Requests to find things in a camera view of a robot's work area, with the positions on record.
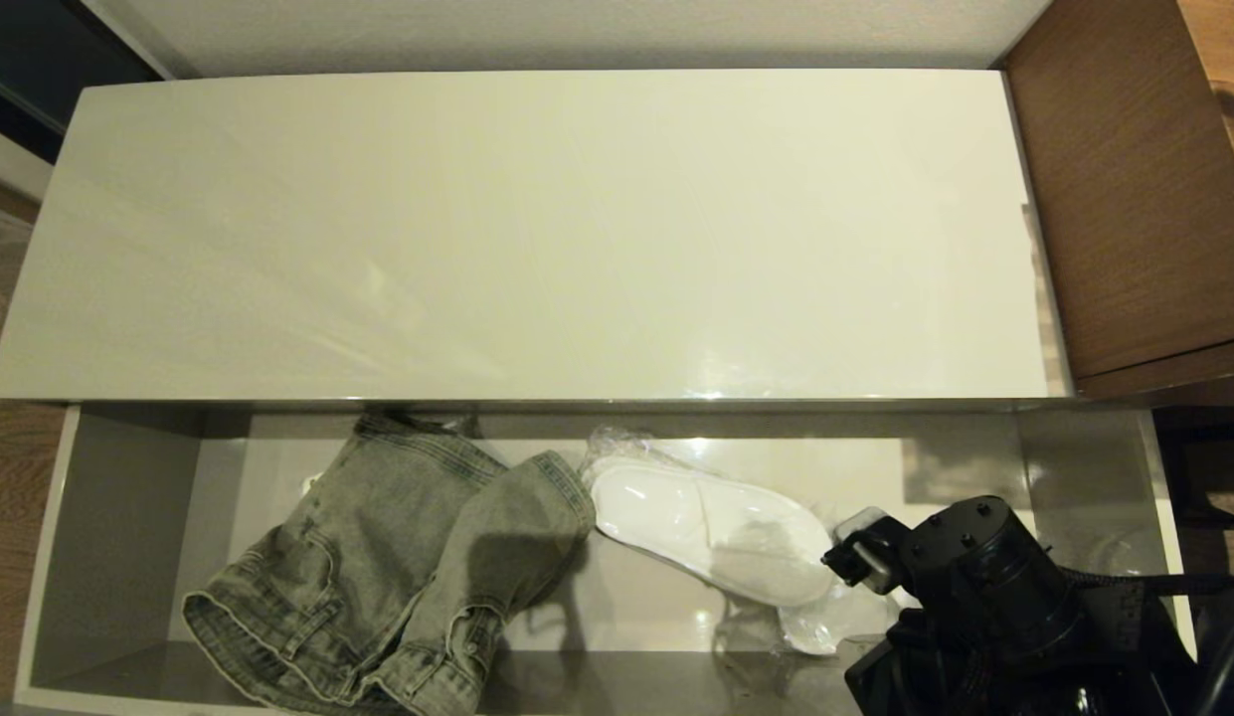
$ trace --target jeans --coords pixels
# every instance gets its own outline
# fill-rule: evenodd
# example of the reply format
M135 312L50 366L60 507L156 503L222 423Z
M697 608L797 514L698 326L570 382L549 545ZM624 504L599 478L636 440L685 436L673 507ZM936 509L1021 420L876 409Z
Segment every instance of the jeans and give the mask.
M439 427L365 416L289 520L184 597L184 620L268 706L465 716L503 626L594 523L555 453L507 470Z

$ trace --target plastic wrapping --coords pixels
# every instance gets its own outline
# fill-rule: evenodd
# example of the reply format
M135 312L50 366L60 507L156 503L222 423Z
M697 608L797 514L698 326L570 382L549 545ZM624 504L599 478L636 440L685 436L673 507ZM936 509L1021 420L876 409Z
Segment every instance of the plastic wrapping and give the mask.
M687 485L708 480L710 489L729 489L729 485L743 484L731 480L717 468L675 449L668 441L658 441L652 435L632 432L624 427L598 427L590 436L587 454L581 464L581 481L596 494L598 525L605 535L637 549L652 552L653 556L675 563L726 591L763 602L748 607L747 620L739 620L740 625L747 625L740 630L740 633L747 635L740 639L749 642L747 647L770 643L779 649L784 644L796 652L827 657L837 652L838 644L844 638L884 635L897 620L900 607L895 599L879 596L865 588L848 588L833 572L821 565L821 548L826 549L829 544L827 536L838 521L833 504L813 506L802 504L798 511L786 514L786 518L801 518L802 527L755 521L753 525L742 525L739 530L726 531L724 535L717 535L719 531L717 525L713 525L714 535L712 535L708 520L702 520L702 525L697 526L694 523L694 515L685 514L681 518L663 521L663 528L668 533L675 530L684 530L684 533L665 536L658 544L669 543L670 547L658 549L648 547L648 541L639 539L638 536L631 539L628 530L623 531L624 522L629 517L613 517L612 512L616 509L605 509L603 489L595 489L596 481L602 479L602 475L612 475L627 467L645 467L643 472L665 475L666 479L681 479ZM759 493L770 493L754 489L753 485L744 486L754 490L753 494L758 499L763 499ZM637 507L652 511L649 507L653 505L648 502L647 490L634 489L628 484L622 484L621 489L638 495ZM780 499L789 500L784 495L780 495ZM690 507L698 507L703 511L703 516L710 516L711 510L716 509L711 505L708 495L702 490L698 504L691 504ZM734 504L724 504L724 507L731 506ZM759 511L758 507L747 509ZM713 517L716 522L726 521L718 518L718 515ZM805 530L807 520L812 521L812 530L821 535L808 535ZM708 559L690 558L690 549L671 552L676 544L675 539L680 539L681 543L702 539L700 531L703 531L703 539L707 539L712 548ZM822 547L817 538L822 539ZM768 584L760 585L760 589L755 588L754 580L745 580L744 575L758 575L759 580ZM798 594L813 596L792 597ZM739 602L747 602L747 599L739 599ZM766 604L775 604L779 611L771 615L771 609ZM768 638L770 635L775 635L775 638ZM734 642L735 638L738 635L732 635L729 641Z

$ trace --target white cabinet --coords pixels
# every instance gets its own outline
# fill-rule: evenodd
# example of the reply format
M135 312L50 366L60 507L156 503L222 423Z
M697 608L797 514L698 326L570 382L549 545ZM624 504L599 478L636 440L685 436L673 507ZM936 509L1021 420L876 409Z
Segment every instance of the white cabinet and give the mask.
M1070 395L1002 77L85 91L0 398Z

